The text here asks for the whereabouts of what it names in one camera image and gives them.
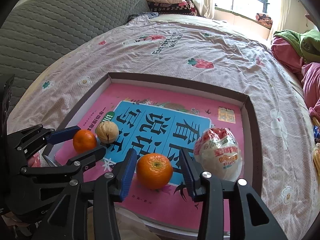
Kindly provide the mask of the person's hand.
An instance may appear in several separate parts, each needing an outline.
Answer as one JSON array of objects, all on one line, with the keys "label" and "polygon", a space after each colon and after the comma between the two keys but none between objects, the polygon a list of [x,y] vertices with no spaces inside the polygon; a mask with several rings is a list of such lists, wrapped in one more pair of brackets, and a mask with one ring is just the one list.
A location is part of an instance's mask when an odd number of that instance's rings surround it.
[{"label": "person's hand", "polygon": [[28,160],[29,167],[41,167],[40,155],[36,153]]}]

